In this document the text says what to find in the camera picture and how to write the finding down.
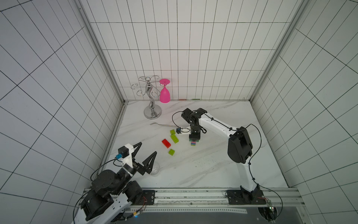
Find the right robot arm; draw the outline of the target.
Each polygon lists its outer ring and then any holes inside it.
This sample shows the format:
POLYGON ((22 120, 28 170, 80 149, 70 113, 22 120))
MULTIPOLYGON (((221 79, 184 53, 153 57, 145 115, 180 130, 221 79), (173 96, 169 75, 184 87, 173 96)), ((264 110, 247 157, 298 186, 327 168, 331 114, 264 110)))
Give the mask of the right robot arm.
POLYGON ((244 204, 251 204, 256 197, 261 195, 260 185, 255 181, 250 172, 250 160, 253 157, 249 133, 246 127, 231 127, 223 123, 202 108, 197 110, 185 109, 181 117, 190 125, 187 130, 189 141, 199 142, 202 133, 210 130, 226 139, 227 154, 237 164, 239 171, 240 189, 227 196, 244 204))

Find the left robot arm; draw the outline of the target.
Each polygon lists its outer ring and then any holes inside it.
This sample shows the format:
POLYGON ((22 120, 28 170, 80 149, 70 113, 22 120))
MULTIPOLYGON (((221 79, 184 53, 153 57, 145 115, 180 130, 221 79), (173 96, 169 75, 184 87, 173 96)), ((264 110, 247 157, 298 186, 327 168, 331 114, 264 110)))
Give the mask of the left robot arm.
POLYGON ((91 182, 88 192, 78 200, 78 211, 73 211, 74 224, 111 224, 126 221, 142 213, 146 206, 153 205, 154 190, 143 190, 132 178, 136 173, 150 174, 157 152, 153 152, 143 163, 135 161, 142 146, 126 144, 118 149, 113 162, 121 162, 119 171, 106 169, 91 182))

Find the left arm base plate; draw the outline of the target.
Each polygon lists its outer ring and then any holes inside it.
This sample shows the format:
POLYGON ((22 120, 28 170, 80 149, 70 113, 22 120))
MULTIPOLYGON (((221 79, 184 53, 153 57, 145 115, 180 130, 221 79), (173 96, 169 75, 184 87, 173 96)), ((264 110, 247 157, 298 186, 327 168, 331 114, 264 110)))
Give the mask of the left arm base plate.
POLYGON ((132 205, 154 205, 155 193, 155 190, 144 190, 136 196, 132 205))

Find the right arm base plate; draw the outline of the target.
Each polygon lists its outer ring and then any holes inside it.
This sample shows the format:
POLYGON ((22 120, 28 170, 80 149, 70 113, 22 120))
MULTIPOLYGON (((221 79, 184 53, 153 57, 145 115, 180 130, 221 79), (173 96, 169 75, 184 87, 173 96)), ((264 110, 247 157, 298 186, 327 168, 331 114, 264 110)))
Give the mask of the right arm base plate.
POLYGON ((246 190, 227 190, 225 196, 229 205, 265 205, 267 203, 261 190, 254 193, 246 190))

